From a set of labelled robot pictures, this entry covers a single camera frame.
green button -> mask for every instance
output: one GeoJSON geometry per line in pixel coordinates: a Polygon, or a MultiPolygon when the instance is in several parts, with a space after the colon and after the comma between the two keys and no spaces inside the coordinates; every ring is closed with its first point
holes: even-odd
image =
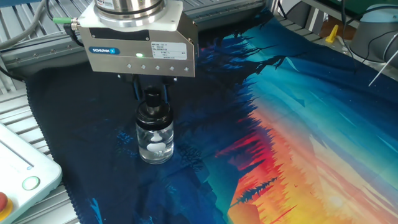
{"type": "Polygon", "coordinates": [[[40,184],[40,179],[38,177],[28,177],[26,178],[23,183],[22,187],[25,190],[33,190],[40,184]]]}

cable connector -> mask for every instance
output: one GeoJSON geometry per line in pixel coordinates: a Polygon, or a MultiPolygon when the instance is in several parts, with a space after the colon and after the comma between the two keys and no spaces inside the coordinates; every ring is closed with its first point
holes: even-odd
{"type": "Polygon", "coordinates": [[[55,24],[71,24],[73,21],[74,18],[70,18],[70,17],[54,17],[53,19],[52,19],[52,21],[55,23],[55,24]]]}
{"type": "Polygon", "coordinates": [[[79,39],[77,38],[77,35],[75,33],[75,31],[72,29],[72,25],[71,24],[64,24],[63,28],[65,29],[65,32],[70,36],[70,38],[80,47],[84,47],[84,45],[79,41],[79,39]]]}

colorful cloth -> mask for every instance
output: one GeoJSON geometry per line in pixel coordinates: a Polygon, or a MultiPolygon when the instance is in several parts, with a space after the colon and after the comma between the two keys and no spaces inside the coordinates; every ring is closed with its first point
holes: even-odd
{"type": "Polygon", "coordinates": [[[170,88],[175,153],[138,153],[131,85],[88,63],[27,81],[82,224],[398,223],[398,83],[269,11],[200,34],[170,88]]]}

white cable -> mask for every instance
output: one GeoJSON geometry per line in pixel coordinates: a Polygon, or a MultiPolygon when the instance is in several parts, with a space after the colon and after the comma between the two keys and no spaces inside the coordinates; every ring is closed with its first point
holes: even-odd
{"type": "Polygon", "coordinates": [[[387,51],[390,48],[390,46],[393,43],[393,41],[397,38],[397,35],[398,35],[398,33],[393,35],[391,40],[390,40],[390,42],[387,44],[387,47],[386,47],[386,49],[384,50],[384,53],[383,53],[383,61],[386,61],[387,51]]]}
{"type": "Polygon", "coordinates": [[[39,6],[36,9],[35,16],[33,17],[33,22],[31,23],[29,28],[26,29],[21,34],[19,34],[18,36],[11,38],[9,40],[6,40],[3,43],[0,43],[0,50],[12,47],[14,44],[25,39],[28,35],[33,33],[33,31],[35,31],[35,29],[37,27],[37,24],[39,24],[40,15],[44,9],[44,6],[45,6],[45,0],[42,0],[42,2],[39,4],[39,6]]]}
{"type": "Polygon", "coordinates": [[[369,86],[372,85],[372,83],[378,78],[378,76],[381,74],[381,72],[387,67],[387,65],[392,61],[392,59],[394,59],[394,57],[398,54],[398,50],[395,52],[395,54],[390,58],[390,60],[388,60],[388,62],[383,66],[383,68],[380,70],[380,72],[376,75],[376,77],[374,77],[374,79],[371,81],[371,83],[369,84],[369,86]]]}

